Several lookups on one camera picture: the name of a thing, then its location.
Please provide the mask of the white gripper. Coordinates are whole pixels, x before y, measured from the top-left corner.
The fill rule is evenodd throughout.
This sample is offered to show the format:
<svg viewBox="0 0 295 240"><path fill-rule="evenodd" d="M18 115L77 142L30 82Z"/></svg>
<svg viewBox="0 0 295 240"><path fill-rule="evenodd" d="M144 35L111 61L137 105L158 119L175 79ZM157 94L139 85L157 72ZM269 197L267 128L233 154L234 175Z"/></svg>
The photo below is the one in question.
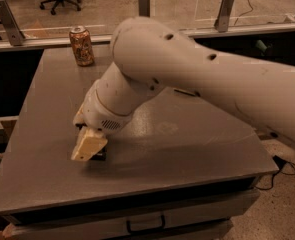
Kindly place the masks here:
<svg viewBox="0 0 295 240"><path fill-rule="evenodd" d="M116 133L132 119L131 114L117 115L103 105L98 96L98 83L96 80L86 93L73 119L75 126L83 125L71 155L74 161L90 160L107 145L104 133Z"/></svg>

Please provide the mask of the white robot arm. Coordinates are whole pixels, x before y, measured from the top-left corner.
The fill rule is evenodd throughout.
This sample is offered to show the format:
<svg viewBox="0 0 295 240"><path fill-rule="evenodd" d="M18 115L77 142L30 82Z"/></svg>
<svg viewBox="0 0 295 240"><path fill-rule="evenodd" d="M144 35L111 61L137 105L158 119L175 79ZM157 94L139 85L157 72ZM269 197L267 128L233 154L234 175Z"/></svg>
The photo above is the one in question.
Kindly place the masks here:
<svg viewBox="0 0 295 240"><path fill-rule="evenodd" d="M295 66L210 49L148 17L123 21L110 50L112 64L73 119L73 160L90 160L166 87L198 94L295 149Z"/></svg>

